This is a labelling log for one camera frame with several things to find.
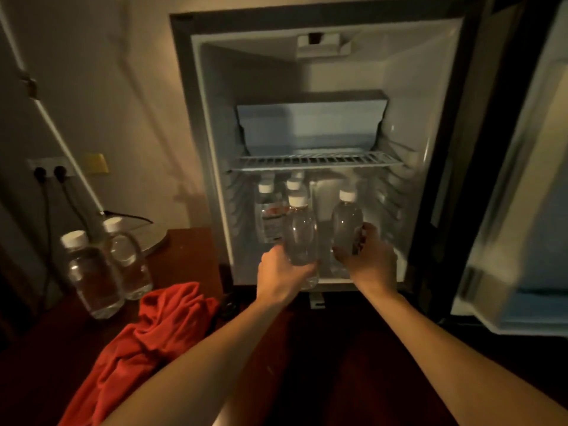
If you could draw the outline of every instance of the white wire rack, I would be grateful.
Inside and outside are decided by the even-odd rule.
[[[278,171],[290,169],[327,169],[329,167],[380,167],[402,164],[382,151],[359,153],[295,154],[289,156],[241,157],[232,170]]]

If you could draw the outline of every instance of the person's left hand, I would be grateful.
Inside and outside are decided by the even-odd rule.
[[[258,301],[287,305],[300,291],[302,283],[311,276],[317,263],[293,266],[286,257],[284,247],[275,245],[262,255],[257,277]]]

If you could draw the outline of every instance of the hand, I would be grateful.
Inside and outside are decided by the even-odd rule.
[[[396,253],[393,247],[379,239],[373,224],[364,222],[363,229],[366,240],[359,255],[350,256],[340,248],[333,248],[333,255],[347,268],[365,297],[372,293],[381,297],[396,295]]]
[[[259,264],[257,300],[287,305],[295,298],[302,283],[316,271],[316,268],[316,263],[293,266],[284,252],[284,247],[275,245],[262,255]]]

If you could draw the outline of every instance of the red cloth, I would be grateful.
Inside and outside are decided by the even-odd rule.
[[[203,338],[218,306],[215,299],[199,294],[196,282],[146,294],[140,299],[140,320],[128,324],[103,349],[59,426],[102,423],[158,365],[171,362]]]

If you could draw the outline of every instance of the yellow switch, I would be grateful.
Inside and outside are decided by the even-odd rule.
[[[83,164],[86,173],[89,175],[109,173],[109,167],[103,154],[85,154]]]

